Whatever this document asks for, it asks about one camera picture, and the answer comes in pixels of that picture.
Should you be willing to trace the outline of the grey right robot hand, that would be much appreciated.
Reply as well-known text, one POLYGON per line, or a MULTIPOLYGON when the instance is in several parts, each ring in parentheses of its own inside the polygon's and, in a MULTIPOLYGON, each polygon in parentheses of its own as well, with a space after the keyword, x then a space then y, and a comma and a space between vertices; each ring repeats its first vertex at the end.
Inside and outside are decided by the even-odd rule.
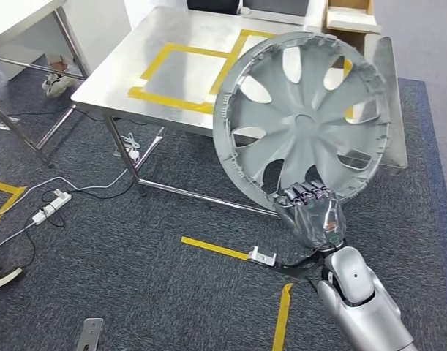
POLYGON ((341 202, 321 181, 294 183, 272 200, 282 223, 304 248, 329 250, 344 241, 346 220, 341 202))

